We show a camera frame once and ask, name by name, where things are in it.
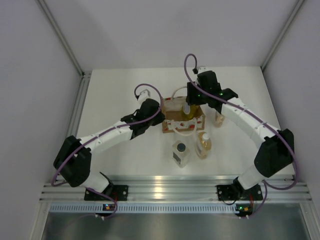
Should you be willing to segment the white cap amber bottle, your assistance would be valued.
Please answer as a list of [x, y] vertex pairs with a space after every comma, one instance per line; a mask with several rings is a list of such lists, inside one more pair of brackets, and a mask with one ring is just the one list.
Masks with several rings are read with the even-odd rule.
[[225, 116], [220, 114], [218, 111], [215, 112], [215, 115], [214, 115], [214, 126], [216, 128], [220, 128], [223, 123], [225, 121]]
[[201, 159], [204, 160], [207, 158], [208, 153], [212, 149], [212, 141], [210, 138], [210, 135], [205, 132], [201, 131], [197, 135], [197, 141], [195, 145], [195, 152], [197, 156]]

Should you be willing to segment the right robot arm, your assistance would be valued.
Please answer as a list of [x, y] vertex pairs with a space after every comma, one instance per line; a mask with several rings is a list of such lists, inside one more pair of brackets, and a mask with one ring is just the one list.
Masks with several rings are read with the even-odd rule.
[[294, 135], [279, 130], [257, 117], [230, 88], [221, 88], [217, 75], [203, 67], [194, 68], [196, 81], [187, 83], [186, 102], [208, 105], [239, 127], [256, 145], [253, 164], [231, 184], [233, 194], [244, 199], [251, 189], [288, 165], [293, 164]]

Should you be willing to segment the red cap yellow bottle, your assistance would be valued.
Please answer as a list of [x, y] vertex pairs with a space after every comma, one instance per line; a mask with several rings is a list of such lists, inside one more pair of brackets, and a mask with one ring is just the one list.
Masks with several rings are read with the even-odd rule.
[[182, 118], [182, 120], [183, 121], [190, 121], [193, 118], [197, 118], [198, 117], [199, 108], [200, 108], [199, 105], [195, 105], [195, 104], [188, 105], [188, 103], [185, 102], [182, 105], [182, 108], [181, 108], [181, 118]]

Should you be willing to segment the grey cap clear bottle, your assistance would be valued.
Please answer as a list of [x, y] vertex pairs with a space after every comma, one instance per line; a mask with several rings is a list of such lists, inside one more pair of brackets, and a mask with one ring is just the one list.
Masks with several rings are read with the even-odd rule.
[[180, 168], [184, 168], [190, 159], [189, 148], [182, 141], [176, 141], [172, 145], [172, 158]]

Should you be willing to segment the burlap watermelon canvas bag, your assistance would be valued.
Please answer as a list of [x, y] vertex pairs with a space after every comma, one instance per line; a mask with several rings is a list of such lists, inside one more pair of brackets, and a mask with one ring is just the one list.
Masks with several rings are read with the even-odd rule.
[[165, 116], [162, 122], [162, 132], [176, 133], [178, 135], [188, 137], [193, 135], [196, 131], [202, 131], [205, 129], [206, 115], [202, 108], [199, 107], [197, 118], [193, 118], [188, 121], [182, 120], [182, 106], [186, 103], [186, 96], [176, 96], [179, 90], [186, 89], [186, 86], [182, 86], [173, 91], [171, 97], [163, 99], [163, 105], [161, 107], [162, 113]]

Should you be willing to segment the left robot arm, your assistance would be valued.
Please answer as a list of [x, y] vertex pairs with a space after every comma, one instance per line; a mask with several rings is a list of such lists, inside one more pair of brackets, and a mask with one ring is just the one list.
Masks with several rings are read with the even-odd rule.
[[91, 189], [102, 200], [107, 200], [113, 194], [114, 185], [104, 173], [91, 170], [94, 156], [119, 143], [133, 140], [164, 119], [160, 104], [148, 98], [134, 113], [122, 117], [110, 128], [82, 138], [67, 137], [53, 166], [72, 188]]

